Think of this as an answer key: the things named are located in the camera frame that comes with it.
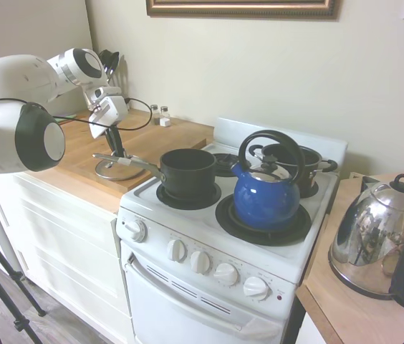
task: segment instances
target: wooden countertop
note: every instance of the wooden countertop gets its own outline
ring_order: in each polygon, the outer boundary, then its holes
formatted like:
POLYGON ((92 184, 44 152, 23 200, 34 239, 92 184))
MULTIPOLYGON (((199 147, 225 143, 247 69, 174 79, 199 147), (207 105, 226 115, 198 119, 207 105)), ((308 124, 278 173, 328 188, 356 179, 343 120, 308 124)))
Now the wooden countertop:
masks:
MULTIPOLYGON (((89 113, 78 114, 78 118, 89 113)), ((120 128, 135 128, 148 120, 148 113, 131 109, 120 128)), ((89 125, 75 121, 62 124, 66 151, 56 168, 42 172, 26 172, 33 178, 84 199, 107 211, 116 212, 121 196, 151 178, 144 171, 128 181, 108 181, 97 176, 95 166, 100 162, 93 153, 111 154, 105 138, 95 140, 89 125)), ((159 164, 162 154, 177 148, 202 148, 213 140, 213 127, 172 118, 172 125, 164 128, 147 125, 136 131, 121 131, 122 144, 128 154, 140 156, 150 163, 159 164)))
MULTIPOLYGON (((392 181, 395 176, 373 178, 392 181)), ((328 263, 330 245, 360 185, 361 178, 341 181, 297 296, 328 344, 402 344, 404 308, 394 301, 374 300, 352 291, 336 278, 328 263)))

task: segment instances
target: blue enamel kettle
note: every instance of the blue enamel kettle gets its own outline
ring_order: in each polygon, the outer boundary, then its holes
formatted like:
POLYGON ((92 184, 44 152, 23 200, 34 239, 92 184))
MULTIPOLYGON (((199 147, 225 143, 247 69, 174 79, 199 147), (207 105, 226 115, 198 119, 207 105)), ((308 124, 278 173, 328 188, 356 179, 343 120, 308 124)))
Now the blue enamel kettle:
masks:
POLYGON ((304 172, 304 154, 289 136, 275 130, 260 130, 251 134, 241 144, 239 162, 232 171, 239 178, 234 190, 234 207, 237 216, 246 225, 265 231, 279 231, 294 219, 299 208, 297 182, 304 172), (297 165, 294 176, 274 173, 279 168, 274 156, 264 156, 259 167, 250 167, 245 153, 255 138, 269 138, 283 145, 297 165))

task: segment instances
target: beige wall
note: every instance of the beige wall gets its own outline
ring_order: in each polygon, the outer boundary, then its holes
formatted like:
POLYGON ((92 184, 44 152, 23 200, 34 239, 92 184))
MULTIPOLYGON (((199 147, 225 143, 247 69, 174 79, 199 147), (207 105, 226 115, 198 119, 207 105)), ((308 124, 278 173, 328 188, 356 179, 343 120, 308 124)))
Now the beige wall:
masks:
MULTIPOLYGON (((0 0, 0 57, 33 54, 49 59, 73 47, 92 47, 84 0, 0 0)), ((81 90, 73 90, 45 108, 64 115, 86 104, 81 90)))
POLYGON ((175 116, 256 120, 349 142, 346 171, 404 171, 403 0, 345 0, 339 21, 164 19, 87 0, 94 46, 128 91, 175 116))

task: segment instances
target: wooden picture frame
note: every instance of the wooden picture frame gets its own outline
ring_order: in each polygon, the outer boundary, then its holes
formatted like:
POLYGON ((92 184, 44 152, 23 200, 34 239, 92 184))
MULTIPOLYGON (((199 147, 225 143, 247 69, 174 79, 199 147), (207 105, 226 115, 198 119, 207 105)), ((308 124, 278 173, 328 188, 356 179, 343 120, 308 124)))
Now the wooden picture frame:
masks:
POLYGON ((334 19, 341 0, 146 0, 148 16, 334 19))

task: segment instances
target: stainless steel kettle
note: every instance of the stainless steel kettle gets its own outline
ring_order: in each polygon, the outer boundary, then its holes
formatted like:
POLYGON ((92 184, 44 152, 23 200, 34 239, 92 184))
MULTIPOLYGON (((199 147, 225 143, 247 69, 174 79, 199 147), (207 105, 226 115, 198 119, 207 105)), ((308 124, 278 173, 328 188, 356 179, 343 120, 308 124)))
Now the stainless steel kettle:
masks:
POLYGON ((404 174, 365 189, 347 210, 328 257, 353 290, 404 307, 404 174))

